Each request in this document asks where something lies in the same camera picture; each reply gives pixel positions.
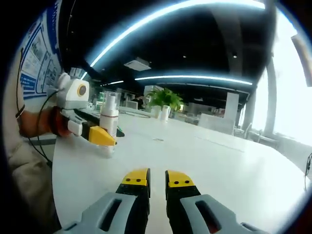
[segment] poster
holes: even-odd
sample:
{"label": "poster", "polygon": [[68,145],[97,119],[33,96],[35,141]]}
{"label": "poster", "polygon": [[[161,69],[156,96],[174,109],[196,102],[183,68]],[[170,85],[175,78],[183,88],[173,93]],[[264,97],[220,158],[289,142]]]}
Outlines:
{"label": "poster", "polygon": [[61,0],[31,26],[23,42],[20,84],[24,100],[47,96],[61,73],[58,23]]}

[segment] white tabletop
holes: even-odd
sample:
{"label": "white tabletop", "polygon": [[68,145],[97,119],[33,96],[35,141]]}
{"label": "white tabletop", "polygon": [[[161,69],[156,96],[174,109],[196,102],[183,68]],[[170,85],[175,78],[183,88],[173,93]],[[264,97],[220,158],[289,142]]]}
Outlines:
{"label": "white tabletop", "polygon": [[81,137],[58,138],[53,194],[62,226],[106,192],[114,192],[133,169],[151,168],[150,215],[146,233],[172,233],[166,216],[165,171],[186,173],[202,194],[236,213],[237,221],[268,232],[292,216],[305,195],[303,173],[273,148],[170,119],[161,122],[121,114],[111,159]]}

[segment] desk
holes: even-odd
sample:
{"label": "desk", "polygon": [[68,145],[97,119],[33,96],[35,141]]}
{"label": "desk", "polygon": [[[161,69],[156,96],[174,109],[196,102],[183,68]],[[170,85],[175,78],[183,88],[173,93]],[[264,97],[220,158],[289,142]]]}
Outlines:
{"label": "desk", "polygon": [[237,221],[275,232],[305,195],[303,173],[276,150],[231,135],[169,119],[119,116],[126,134],[111,159],[81,137],[58,138],[53,193],[62,226],[131,170],[151,168],[147,234],[172,233],[166,216],[165,170],[186,173],[202,194],[236,213]]}

